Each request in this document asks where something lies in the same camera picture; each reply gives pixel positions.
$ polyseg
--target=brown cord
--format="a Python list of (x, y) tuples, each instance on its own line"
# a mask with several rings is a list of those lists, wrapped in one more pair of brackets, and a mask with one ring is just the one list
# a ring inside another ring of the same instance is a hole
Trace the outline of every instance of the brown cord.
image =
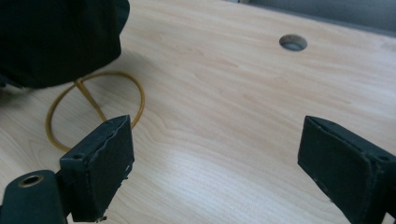
[(58, 106), (58, 104), (66, 96), (66, 94), (69, 93), (71, 90), (73, 90), (75, 87), (77, 87), (81, 91), (81, 93), (85, 96), (85, 98), (87, 98), (87, 100), (95, 108), (96, 112), (98, 113), (98, 115), (100, 116), (102, 121), (106, 121), (106, 117), (105, 117), (104, 113), (100, 109), (99, 105), (93, 100), (91, 94), (88, 92), (87, 88), (83, 84), (83, 82), (86, 80), (89, 80), (94, 77), (101, 77), (101, 76), (121, 76), (121, 77), (127, 77), (132, 80), (132, 82), (136, 85), (136, 87), (139, 89), (139, 92), (140, 92), (140, 106), (139, 106), (139, 110), (137, 111), (136, 116), (134, 117), (134, 120), (131, 123), (131, 128), (133, 128), (136, 125), (136, 123), (139, 121), (140, 117), (142, 116), (143, 109), (145, 107), (145, 92), (143, 90), (142, 85), (140, 85), (139, 81), (136, 78), (129, 76), (126, 73), (119, 72), (119, 71), (107, 71), (107, 72), (88, 75), (88, 76), (78, 79), (77, 81), (74, 82), (74, 84), (71, 87), (69, 87), (65, 91), (63, 91), (55, 99), (55, 101), (52, 103), (52, 105), (49, 108), (49, 112), (48, 112), (47, 118), (46, 118), (46, 133), (47, 133), (48, 139), (57, 148), (59, 148), (63, 151), (66, 151), (66, 152), (70, 150), (70, 147), (67, 147), (64, 144), (62, 144), (61, 142), (59, 142), (58, 139), (56, 139), (56, 137), (52, 133), (51, 123), (52, 123), (53, 113), (55, 112), (55, 109)]

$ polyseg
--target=tabletop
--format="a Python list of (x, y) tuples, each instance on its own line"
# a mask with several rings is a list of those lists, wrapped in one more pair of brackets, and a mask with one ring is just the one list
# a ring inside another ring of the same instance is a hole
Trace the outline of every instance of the tabletop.
[[(103, 223), (348, 223), (297, 165), (304, 117), (396, 154), (396, 39), (221, 0), (130, 4), (122, 54), (103, 70), (137, 78), (146, 107), (134, 169)], [(289, 34), (307, 48), (281, 48)], [(59, 170), (64, 152), (44, 123), (69, 85), (0, 91), (1, 195), (20, 175)], [(137, 112), (139, 92), (122, 77), (87, 88), (109, 118)], [(72, 91), (53, 127), (72, 147), (100, 123)]]

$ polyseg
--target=wood grain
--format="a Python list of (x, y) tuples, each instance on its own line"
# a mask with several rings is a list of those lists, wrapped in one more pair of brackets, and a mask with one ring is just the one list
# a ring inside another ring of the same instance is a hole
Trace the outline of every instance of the wood grain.
[[(123, 53), (104, 70), (134, 75), (147, 101), (134, 169), (104, 223), (347, 223), (297, 165), (304, 116), (396, 154), (396, 39), (219, 0), (134, 0), (131, 9)], [(282, 49), (287, 34), (307, 49)], [(67, 86), (1, 90), (1, 195), (19, 175), (59, 169), (44, 121)], [(88, 88), (109, 118), (137, 112), (125, 79)], [(71, 147), (100, 122), (72, 91), (53, 125)]]

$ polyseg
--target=black bag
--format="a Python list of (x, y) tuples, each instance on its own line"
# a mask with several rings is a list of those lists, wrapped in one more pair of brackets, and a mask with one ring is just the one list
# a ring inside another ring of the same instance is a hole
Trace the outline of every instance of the black bag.
[(120, 56), (128, 0), (0, 0), (0, 85), (45, 88)]

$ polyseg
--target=gray floor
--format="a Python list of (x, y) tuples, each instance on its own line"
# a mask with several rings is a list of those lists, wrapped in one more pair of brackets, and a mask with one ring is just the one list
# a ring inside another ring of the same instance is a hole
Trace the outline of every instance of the gray floor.
[(396, 37), (396, 0), (250, 0), (248, 3)]

